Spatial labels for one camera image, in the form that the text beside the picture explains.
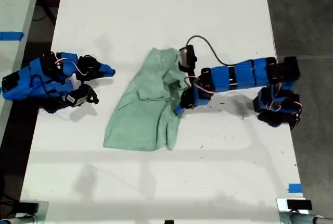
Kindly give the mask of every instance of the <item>green towel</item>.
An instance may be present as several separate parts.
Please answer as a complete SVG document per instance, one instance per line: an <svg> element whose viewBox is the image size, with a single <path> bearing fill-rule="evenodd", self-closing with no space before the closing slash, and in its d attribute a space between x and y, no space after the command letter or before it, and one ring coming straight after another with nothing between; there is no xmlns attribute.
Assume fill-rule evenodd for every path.
<svg viewBox="0 0 333 224"><path fill-rule="evenodd" d="M106 128L104 147L154 151L176 142L180 117L173 109L185 88L174 48L153 48L129 83Z"/></svg>

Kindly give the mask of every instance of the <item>concrete floor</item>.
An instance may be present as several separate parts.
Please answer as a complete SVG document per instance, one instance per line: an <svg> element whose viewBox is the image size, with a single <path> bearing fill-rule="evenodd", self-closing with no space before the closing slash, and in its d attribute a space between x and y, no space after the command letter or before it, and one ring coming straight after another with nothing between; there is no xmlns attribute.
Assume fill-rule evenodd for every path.
<svg viewBox="0 0 333 224"><path fill-rule="evenodd" d="M278 55L299 57L301 78L294 90L301 96L303 114L292 138L303 193L312 200L315 214L333 218L333 0L268 0L268 4ZM42 16L37 8L34 18ZM49 44L53 30L48 18L32 22L30 46Z"/></svg>

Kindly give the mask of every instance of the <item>blue tape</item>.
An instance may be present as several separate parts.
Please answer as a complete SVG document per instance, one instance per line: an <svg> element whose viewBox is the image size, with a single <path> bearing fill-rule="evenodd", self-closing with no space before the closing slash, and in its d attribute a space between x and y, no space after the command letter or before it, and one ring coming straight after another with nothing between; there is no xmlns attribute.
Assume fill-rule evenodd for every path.
<svg viewBox="0 0 333 224"><path fill-rule="evenodd" d="M0 41L21 41L23 32L0 31Z"/></svg>
<svg viewBox="0 0 333 224"><path fill-rule="evenodd" d="M299 183L292 183L289 184L289 189L288 189L289 193L302 193L302 185Z"/></svg>

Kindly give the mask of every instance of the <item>table surface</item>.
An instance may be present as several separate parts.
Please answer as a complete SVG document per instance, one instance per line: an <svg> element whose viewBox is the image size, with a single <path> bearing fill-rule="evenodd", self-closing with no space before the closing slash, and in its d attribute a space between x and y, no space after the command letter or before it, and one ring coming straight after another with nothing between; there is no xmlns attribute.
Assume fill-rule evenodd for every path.
<svg viewBox="0 0 333 224"><path fill-rule="evenodd" d="M275 56L267 0L61 0L52 50L93 55L117 73L90 83L98 105L39 113L21 199L50 202L47 223L279 223L276 198L302 196L288 193L300 182L289 127L257 120L258 89L189 110L172 151L103 148L151 48L181 48L194 34L228 63ZM192 43L197 72L219 65Z"/></svg>
<svg viewBox="0 0 333 224"><path fill-rule="evenodd" d="M0 31L23 32L18 41L0 41L0 79L20 69L36 0L0 0ZM0 95L0 144L11 109L11 101Z"/></svg>

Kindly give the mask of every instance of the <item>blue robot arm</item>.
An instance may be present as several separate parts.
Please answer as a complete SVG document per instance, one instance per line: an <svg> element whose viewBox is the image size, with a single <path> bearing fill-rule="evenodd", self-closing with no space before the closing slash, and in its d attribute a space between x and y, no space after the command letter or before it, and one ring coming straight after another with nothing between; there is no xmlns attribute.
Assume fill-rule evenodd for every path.
<svg viewBox="0 0 333 224"><path fill-rule="evenodd" d="M176 115L186 108L208 104L214 93L264 86L253 101L254 110L259 113L258 118L274 127L288 122L292 128L299 121L299 96L291 91L300 76L295 57L286 57L283 63L268 57L204 68L196 78L194 69L197 57L193 46L180 49L180 56L179 68L188 73L190 86L183 92L181 102L174 110Z"/></svg>
<svg viewBox="0 0 333 224"><path fill-rule="evenodd" d="M73 90L69 78L75 73L81 86ZM4 99L33 99L49 113L68 106L80 106L84 102L98 103L94 90L84 81L115 74L110 66L99 63L92 56L53 52L44 54L2 80Z"/></svg>

